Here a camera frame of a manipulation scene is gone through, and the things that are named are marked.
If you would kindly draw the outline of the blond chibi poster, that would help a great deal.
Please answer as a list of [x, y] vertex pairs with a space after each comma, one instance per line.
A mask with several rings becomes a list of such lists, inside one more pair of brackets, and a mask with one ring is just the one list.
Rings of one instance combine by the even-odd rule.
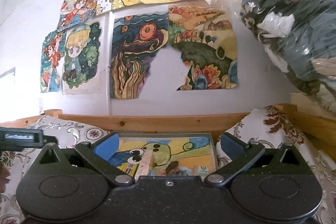
[[67, 32], [62, 74], [63, 94], [101, 91], [100, 57], [103, 29], [100, 21], [79, 24]]

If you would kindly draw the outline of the anime girl poster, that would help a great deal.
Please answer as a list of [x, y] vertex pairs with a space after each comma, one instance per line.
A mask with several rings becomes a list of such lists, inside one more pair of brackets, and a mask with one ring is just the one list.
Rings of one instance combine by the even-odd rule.
[[64, 0], [56, 30], [50, 32], [41, 53], [41, 93], [62, 91], [62, 74], [67, 32], [83, 23], [88, 23], [96, 14], [97, 0]]

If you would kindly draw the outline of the yellow green snack pack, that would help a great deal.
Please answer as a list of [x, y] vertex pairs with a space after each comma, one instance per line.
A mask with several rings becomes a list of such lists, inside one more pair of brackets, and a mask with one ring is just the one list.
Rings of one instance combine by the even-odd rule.
[[136, 172], [137, 172], [138, 166], [139, 166], [138, 164], [132, 164], [132, 163], [129, 163], [129, 162], [124, 162], [120, 166], [118, 166], [118, 169], [120, 169], [123, 172], [125, 172], [126, 174], [134, 177]]

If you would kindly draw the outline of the grey tray with frog drawing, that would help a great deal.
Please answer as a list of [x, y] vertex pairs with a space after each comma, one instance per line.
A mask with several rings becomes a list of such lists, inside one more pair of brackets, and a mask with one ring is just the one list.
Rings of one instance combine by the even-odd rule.
[[[120, 144], [108, 160], [113, 166], [124, 162], [139, 164], [146, 151], [153, 151], [155, 161], [148, 176], [199, 176], [205, 178], [217, 170], [217, 157], [211, 134], [127, 134], [116, 133]], [[176, 170], [168, 175], [165, 168], [178, 161]]]

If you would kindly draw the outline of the dark dried fruit packet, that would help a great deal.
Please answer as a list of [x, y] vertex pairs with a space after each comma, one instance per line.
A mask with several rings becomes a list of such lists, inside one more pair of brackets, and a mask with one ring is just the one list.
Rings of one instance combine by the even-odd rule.
[[165, 168], [165, 174], [168, 175], [172, 171], [176, 170], [179, 165], [178, 161], [171, 161], [169, 165]]

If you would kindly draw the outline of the floral white bedspread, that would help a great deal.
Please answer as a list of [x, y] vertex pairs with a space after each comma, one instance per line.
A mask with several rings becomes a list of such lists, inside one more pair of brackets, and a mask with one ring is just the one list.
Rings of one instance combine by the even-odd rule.
[[[6, 122], [6, 126], [41, 127], [46, 133], [57, 136], [60, 145], [64, 147], [72, 147], [84, 140], [96, 141], [114, 131], [107, 131], [86, 123], [63, 120], [45, 113]], [[332, 159], [322, 149], [317, 149], [313, 144], [314, 137], [294, 125], [286, 113], [274, 106], [254, 109], [225, 132], [231, 133], [242, 141], [254, 139], [268, 148], [280, 147], [285, 142], [294, 144], [317, 176], [323, 189], [322, 204], [317, 212], [317, 221], [319, 223], [335, 223], [335, 159]], [[221, 145], [220, 135], [214, 140], [216, 145]]]

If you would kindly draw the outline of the landscape hill painting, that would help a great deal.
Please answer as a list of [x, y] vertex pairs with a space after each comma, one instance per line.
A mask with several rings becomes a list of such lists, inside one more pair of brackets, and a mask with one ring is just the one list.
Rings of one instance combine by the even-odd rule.
[[188, 67], [185, 83], [178, 90], [238, 85], [238, 50], [228, 12], [200, 5], [170, 6], [169, 43]]

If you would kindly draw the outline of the swirling night painting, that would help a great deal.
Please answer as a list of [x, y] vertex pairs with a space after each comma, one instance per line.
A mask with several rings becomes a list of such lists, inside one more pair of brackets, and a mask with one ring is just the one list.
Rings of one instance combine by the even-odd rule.
[[150, 65], [168, 41], [168, 12], [129, 15], [114, 20], [111, 41], [110, 98], [136, 99], [150, 76]]

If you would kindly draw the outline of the plastic bag of clothes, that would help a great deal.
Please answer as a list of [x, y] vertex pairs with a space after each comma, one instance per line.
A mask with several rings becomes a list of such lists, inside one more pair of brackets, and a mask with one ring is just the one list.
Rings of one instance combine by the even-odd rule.
[[205, 0], [231, 8], [303, 94], [335, 112], [335, 0]]

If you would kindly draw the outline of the orange rice cracker pack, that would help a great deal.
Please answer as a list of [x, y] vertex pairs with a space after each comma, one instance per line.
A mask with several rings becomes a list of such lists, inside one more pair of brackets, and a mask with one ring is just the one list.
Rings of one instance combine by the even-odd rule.
[[135, 173], [135, 176], [134, 176], [135, 181], [138, 181], [138, 179], [141, 176], [147, 176], [149, 174], [150, 170], [153, 167], [154, 161], [155, 161], [155, 158], [153, 156], [153, 151], [152, 150], [146, 151], [143, 154], [141, 161], [139, 162], [137, 172]]

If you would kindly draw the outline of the wooden bed frame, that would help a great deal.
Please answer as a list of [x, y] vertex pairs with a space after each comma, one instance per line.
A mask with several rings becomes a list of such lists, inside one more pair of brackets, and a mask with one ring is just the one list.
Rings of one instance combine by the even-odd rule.
[[[291, 104], [275, 105], [286, 113], [294, 125], [313, 136], [313, 144], [335, 159], [335, 120], [299, 112]], [[210, 132], [217, 138], [241, 121], [248, 113], [178, 115], [178, 116], [96, 116], [64, 114], [62, 110], [46, 110], [46, 115], [63, 120], [90, 124], [107, 131]]]

